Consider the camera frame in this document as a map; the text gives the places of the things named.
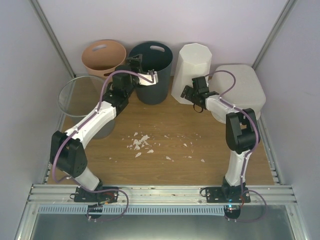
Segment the white faceted bin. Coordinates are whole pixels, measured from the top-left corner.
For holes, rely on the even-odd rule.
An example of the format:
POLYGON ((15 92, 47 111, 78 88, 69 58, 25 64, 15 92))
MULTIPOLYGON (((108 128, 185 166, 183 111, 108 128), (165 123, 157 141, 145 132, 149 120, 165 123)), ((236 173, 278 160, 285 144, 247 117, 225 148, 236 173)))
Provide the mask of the white faceted bin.
POLYGON ((181 94, 185 86, 193 85, 193 78, 205 76, 210 72, 211 62, 212 53, 207 46, 190 43, 181 48, 171 88, 171 95, 178 103, 191 104, 190 101, 182 98, 181 94))

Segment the peach plastic waste bin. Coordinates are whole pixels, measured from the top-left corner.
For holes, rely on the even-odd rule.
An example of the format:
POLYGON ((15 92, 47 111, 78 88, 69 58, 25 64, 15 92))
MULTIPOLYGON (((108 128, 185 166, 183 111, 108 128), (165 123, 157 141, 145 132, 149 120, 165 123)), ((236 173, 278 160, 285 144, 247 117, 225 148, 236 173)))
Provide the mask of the peach plastic waste bin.
POLYGON ((123 65, 127 57, 125 47, 114 40, 100 40, 89 45, 81 61, 89 75, 108 77, 116 67, 123 65))

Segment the translucent white plastic tub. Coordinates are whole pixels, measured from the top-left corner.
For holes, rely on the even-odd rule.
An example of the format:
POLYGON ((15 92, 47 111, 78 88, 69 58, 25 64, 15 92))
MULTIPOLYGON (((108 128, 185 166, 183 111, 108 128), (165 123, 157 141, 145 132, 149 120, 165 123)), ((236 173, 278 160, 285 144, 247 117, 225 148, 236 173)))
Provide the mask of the translucent white plastic tub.
POLYGON ((240 109, 253 109, 256 119, 260 118, 266 96, 252 67, 245 64, 221 65, 208 81, 208 88, 218 94, 231 88, 222 98, 240 109))

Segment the grey translucent bin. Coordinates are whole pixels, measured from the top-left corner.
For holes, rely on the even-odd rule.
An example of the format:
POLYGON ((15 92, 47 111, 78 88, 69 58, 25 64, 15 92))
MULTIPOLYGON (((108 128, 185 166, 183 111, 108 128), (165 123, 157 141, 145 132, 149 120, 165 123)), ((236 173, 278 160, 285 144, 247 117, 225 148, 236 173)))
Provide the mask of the grey translucent bin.
MULTIPOLYGON (((61 89, 57 97, 57 104, 64 114, 64 123, 61 127, 61 132, 77 125, 87 115, 96 108, 100 100, 101 90, 104 80, 92 75, 76 77, 61 89)), ((95 134, 94 139, 104 139, 108 137, 115 128, 116 110, 106 102, 101 104, 105 112, 105 125, 95 134)))

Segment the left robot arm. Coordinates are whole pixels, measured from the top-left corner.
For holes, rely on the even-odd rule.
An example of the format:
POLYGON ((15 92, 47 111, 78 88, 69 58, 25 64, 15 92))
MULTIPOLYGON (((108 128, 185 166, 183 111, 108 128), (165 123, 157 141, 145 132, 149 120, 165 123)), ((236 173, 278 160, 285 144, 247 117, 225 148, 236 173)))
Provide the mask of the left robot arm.
POLYGON ((101 180, 88 167, 86 146, 109 122, 114 120, 129 104, 135 88, 144 80, 154 76, 142 74, 141 54, 126 59, 112 72, 102 85, 100 98, 93 110, 75 126, 65 132, 56 131, 51 137, 50 163, 52 178, 56 183, 56 170, 65 173, 85 190, 86 197, 98 202, 103 197, 101 180))

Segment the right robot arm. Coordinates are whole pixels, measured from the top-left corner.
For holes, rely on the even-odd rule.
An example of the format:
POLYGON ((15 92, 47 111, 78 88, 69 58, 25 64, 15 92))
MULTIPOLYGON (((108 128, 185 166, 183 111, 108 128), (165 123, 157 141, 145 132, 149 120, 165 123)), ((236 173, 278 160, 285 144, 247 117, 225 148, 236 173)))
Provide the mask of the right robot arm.
POLYGON ((185 86, 181 97, 194 106, 225 114, 225 141, 230 149, 228 170, 223 178, 221 196, 228 203, 244 194, 246 170, 252 152, 260 141, 255 111, 241 109, 210 91, 204 76, 192 79, 192 86, 185 86))

